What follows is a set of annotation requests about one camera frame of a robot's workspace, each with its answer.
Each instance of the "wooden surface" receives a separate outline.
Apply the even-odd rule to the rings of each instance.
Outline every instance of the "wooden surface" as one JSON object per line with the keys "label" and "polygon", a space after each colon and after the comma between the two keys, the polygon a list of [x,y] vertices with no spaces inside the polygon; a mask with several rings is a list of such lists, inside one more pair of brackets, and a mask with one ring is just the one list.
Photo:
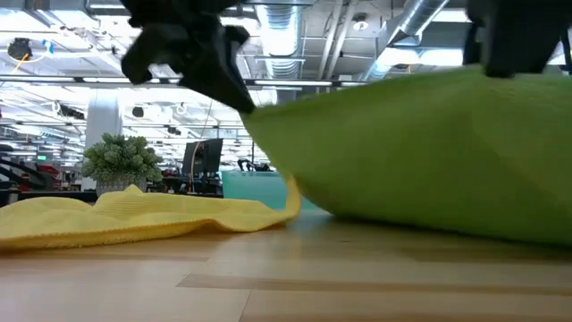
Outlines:
{"label": "wooden surface", "polygon": [[0,254],[0,320],[572,321],[572,252],[306,214],[260,233]]}

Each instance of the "yellow cloth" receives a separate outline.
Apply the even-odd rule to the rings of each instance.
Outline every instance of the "yellow cloth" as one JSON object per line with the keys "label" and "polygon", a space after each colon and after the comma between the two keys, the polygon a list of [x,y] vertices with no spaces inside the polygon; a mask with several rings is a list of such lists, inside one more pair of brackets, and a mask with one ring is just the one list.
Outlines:
{"label": "yellow cloth", "polygon": [[300,194],[287,181],[286,209],[258,201],[143,193],[130,186],[106,193],[95,206],[75,199],[37,198],[0,208],[0,250],[69,248],[168,238],[206,224],[228,232],[255,232],[300,211]]}

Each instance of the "ceiling duct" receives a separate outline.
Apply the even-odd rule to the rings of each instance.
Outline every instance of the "ceiling duct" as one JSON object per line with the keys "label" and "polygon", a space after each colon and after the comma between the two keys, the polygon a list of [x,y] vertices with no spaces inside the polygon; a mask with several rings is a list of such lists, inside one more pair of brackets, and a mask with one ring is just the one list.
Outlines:
{"label": "ceiling duct", "polygon": [[[379,55],[390,45],[418,37],[448,2],[449,0],[407,0],[402,14],[383,22],[377,39]],[[362,81],[385,78],[391,66],[380,64],[378,60],[364,72]]]}
{"label": "ceiling duct", "polygon": [[[258,20],[261,24],[261,41],[265,55],[279,59],[267,59],[266,70],[271,79],[297,79],[301,62],[289,60],[298,55],[302,7],[297,5],[257,5]],[[296,92],[279,90],[278,102],[295,99]]]}

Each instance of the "green cloth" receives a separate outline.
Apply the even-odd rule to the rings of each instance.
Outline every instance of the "green cloth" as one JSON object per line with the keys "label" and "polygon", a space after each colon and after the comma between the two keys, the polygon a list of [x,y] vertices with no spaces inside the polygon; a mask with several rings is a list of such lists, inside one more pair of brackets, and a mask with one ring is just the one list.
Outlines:
{"label": "green cloth", "polygon": [[572,80],[476,68],[345,89],[243,120],[336,216],[572,246]]}

